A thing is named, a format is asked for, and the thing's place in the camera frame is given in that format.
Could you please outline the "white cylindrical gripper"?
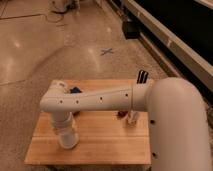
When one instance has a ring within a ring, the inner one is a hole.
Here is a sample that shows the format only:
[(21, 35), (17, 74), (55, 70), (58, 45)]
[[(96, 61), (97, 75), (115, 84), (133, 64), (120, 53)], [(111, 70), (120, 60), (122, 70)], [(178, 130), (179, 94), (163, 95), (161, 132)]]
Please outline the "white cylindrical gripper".
[(72, 126), (73, 114), (71, 112), (51, 113), (50, 119), (51, 119), (51, 124), (53, 126), (54, 133), (58, 135), (60, 131)]

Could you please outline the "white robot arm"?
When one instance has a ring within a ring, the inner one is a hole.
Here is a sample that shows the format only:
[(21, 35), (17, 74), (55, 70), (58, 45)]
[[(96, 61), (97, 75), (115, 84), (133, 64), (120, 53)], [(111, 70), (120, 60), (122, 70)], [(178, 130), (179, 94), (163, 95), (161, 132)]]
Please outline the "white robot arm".
[(152, 171), (213, 171), (205, 104), (185, 79), (169, 77), (82, 93), (69, 93), (66, 83), (54, 81), (40, 108), (55, 123), (65, 122), (73, 111), (146, 112)]

